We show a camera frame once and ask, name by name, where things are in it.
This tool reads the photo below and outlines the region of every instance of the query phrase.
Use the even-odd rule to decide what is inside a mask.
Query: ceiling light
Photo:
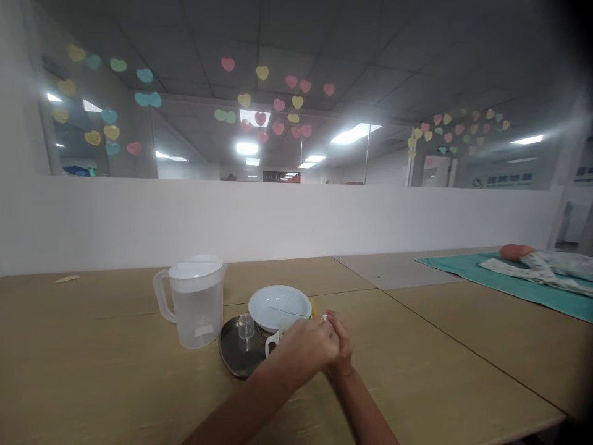
[[[49,94],[49,93],[48,93],[48,100],[50,102],[62,102],[62,100],[59,97],[55,97],[54,95]]]
[[[89,112],[103,111],[101,108],[97,107],[97,105],[91,104],[88,100],[82,99],[82,105],[85,107],[85,111],[89,111]]]
[[[237,144],[237,153],[240,155],[255,155],[258,150],[258,145],[251,142],[239,142]]]
[[[381,128],[381,125],[371,125],[371,133],[377,129]],[[369,134],[369,124],[358,124],[351,130],[347,132],[342,132],[338,134],[335,138],[333,138],[330,142],[331,143],[338,143],[338,144],[349,144],[353,143],[355,140],[360,139],[361,137],[365,137]]]
[[[260,113],[259,111],[253,111],[253,110],[239,110],[239,120],[242,121],[244,119],[247,119],[247,121],[253,125],[254,127],[267,127],[268,122],[270,122],[270,114],[268,112],[261,112],[260,114],[265,114],[266,115],[266,121],[264,122],[263,125],[259,125],[257,123],[257,121],[255,120],[255,114],[256,113]]]
[[[517,162],[527,162],[527,161],[535,161],[537,158],[523,158],[523,159],[513,159],[512,161],[507,161],[509,164],[516,164]]]
[[[518,141],[512,141],[511,143],[516,143],[516,144],[520,144],[520,145],[528,145],[530,143],[541,142],[541,140],[543,138],[544,138],[544,135],[539,135],[539,136],[533,136],[533,137],[527,138],[527,139],[519,139]]]

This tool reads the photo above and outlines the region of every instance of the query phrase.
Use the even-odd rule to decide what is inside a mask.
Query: yellow heart
[[[266,66],[255,68],[255,72],[261,80],[267,79],[267,76],[270,74],[270,70]]]
[[[296,109],[301,108],[303,106],[303,98],[301,96],[292,96],[292,104]]]
[[[93,130],[90,133],[85,133],[85,139],[89,144],[94,146],[99,146],[101,143],[101,135],[96,130]]]
[[[119,138],[119,127],[116,125],[105,125],[103,127],[103,133],[111,140]]]
[[[72,62],[80,62],[85,59],[86,52],[84,49],[79,48],[72,43],[68,45],[68,55],[70,56],[70,60]]]
[[[247,93],[245,93],[244,95],[239,95],[237,97],[237,100],[239,100],[239,103],[244,106],[245,108],[247,108],[250,103],[251,103],[251,96]]]
[[[68,80],[59,80],[57,83],[57,87],[63,92],[66,96],[73,96],[76,93],[76,85],[70,79]]]
[[[68,122],[68,118],[70,117],[70,113],[68,112],[68,110],[60,110],[58,108],[54,108],[51,111],[51,115],[60,124],[65,124],[66,122]]]

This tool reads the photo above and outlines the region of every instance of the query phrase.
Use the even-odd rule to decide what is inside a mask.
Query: paper heart
[[[284,109],[284,107],[286,107],[284,101],[281,101],[280,99],[274,99],[274,109],[277,112],[281,112]]]
[[[250,132],[250,131],[251,131],[251,128],[252,128],[252,126],[253,126],[253,124],[252,124],[250,121],[248,121],[247,119],[243,119],[243,120],[241,121],[241,129],[242,129],[244,132]]]
[[[105,125],[103,127],[103,133],[111,140],[119,138],[120,129],[115,125]]]
[[[303,93],[308,93],[309,91],[311,91],[311,82],[303,79],[301,80],[301,83],[299,85]]]
[[[335,92],[335,85],[333,83],[326,83],[323,86],[323,91],[327,96],[333,96]]]
[[[313,132],[313,128],[311,128],[311,126],[309,124],[303,125],[301,127],[301,133],[303,133],[303,136],[305,136],[305,137],[311,136],[312,132]]]
[[[92,54],[86,58],[86,65],[95,71],[101,65],[101,58],[97,54]]]
[[[221,65],[222,65],[222,68],[227,72],[231,72],[235,69],[235,61],[233,59],[231,59],[230,57],[229,58],[223,57],[221,59]]]
[[[292,104],[296,109],[301,108],[303,106],[303,98],[301,96],[292,96]]]
[[[105,144],[105,151],[109,156],[113,156],[119,153],[122,147],[117,142],[107,142]]]
[[[140,152],[142,151],[142,146],[140,145],[140,142],[132,142],[126,145],[125,149],[132,156],[138,157],[140,155]]]
[[[264,126],[264,124],[266,123],[266,120],[267,120],[266,113],[260,113],[260,112],[257,112],[257,113],[255,114],[255,122],[256,122],[256,123],[257,123],[257,124],[258,124],[260,127],[263,127],[263,126]]]
[[[51,111],[51,115],[56,120],[56,122],[59,122],[60,124],[65,124],[66,122],[68,122],[68,118],[70,117],[70,113],[68,112],[68,110],[62,110],[57,108],[54,108]]]
[[[282,133],[284,133],[284,124],[281,122],[275,122],[274,125],[272,125],[272,130],[274,133],[280,136]]]
[[[153,72],[148,68],[136,70],[136,76],[144,83],[151,83],[153,81]]]
[[[268,140],[269,136],[267,135],[267,133],[263,132],[263,131],[258,131],[258,140],[261,143],[266,143]]]
[[[296,76],[286,76],[286,84],[290,88],[294,88],[297,85],[297,77]]]
[[[121,59],[111,59],[109,61],[111,69],[115,72],[124,72],[128,69],[128,64]]]
[[[248,108],[249,105],[251,104],[251,96],[247,93],[245,93],[244,95],[238,95],[237,100],[239,101],[241,106],[244,108]]]
[[[57,87],[66,96],[73,96],[74,94],[76,94],[76,85],[70,79],[67,79],[67,80],[58,80]]]
[[[68,56],[72,62],[80,62],[85,59],[86,51],[71,43],[68,45]]]
[[[85,133],[85,139],[89,144],[94,146],[99,146],[101,143],[101,135],[97,130]]]

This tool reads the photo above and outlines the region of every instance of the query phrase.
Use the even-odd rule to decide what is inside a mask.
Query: teal towel
[[[500,257],[498,252],[475,253],[472,255],[436,256],[418,258],[416,261],[445,272],[451,272],[483,286],[491,287],[523,300],[548,306],[558,312],[593,323],[593,298],[556,289],[545,284],[536,284],[521,278],[499,274],[479,267],[477,264],[489,258],[496,258],[515,267],[527,268],[520,263],[511,263]],[[572,278],[579,284],[593,287],[593,283]]]

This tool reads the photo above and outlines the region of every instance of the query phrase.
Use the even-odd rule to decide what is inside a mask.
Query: pink heart
[[[242,120],[242,121],[241,121],[241,129],[242,129],[244,132],[250,132],[250,131],[251,131],[251,127],[252,127],[252,126],[253,126],[253,125],[251,124],[251,122],[250,122],[250,121],[248,121],[247,119],[244,119],[244,120]]]
[[[222,58],[221,59],[221,65],[224,68],[225,71],[231,72],[235,69],[235,61],[231,58]]]
[[[277,112],[281,112],[284,109],[284,107],[286,107],[284,101],[281,101],[280,99],[274,99],[274,109]]]
[[[280,136],[282,133],[284,133],[284,124],[281,122],[275,122],[274,125],[272,125],[272,130],[274,130],[274,133]]]
[[[142,151],[142,146],[140,145],[140,142],[132,142],[129,143],[125,149],[134,156],[139,156],[140,152]]]
[[[267,133],[264,133],[263,131],[258,131],[258,140],[261,143],[267,142],[269,136],[267,135]]]
[[[311,132],[313,131],[313,129],[309,124],[306,124],[301,127],[301,131],[303,132],[303,136],[309,137],[311,136]]]
[[[256,113],[255,121],[258,123],[260,127],[262,127],[266,123],[266,113]]]
[[[303,90],[303,93],[311,91],[311,82],[307,82],[305,79],[301,80],[301,90]]]
[[[286,84],[290,88],[294,88],[297,85],[297,77],[296,76],[286,76]]]
[[[334,91],[335,91],[335,86],[334,86],[334,84],[333,84],[333,83],[326,83],[326,84],[323,86],[323,90],[325,91],[325,93],[326,93],[328,96],[333,96],[333,95],[334,95]]]

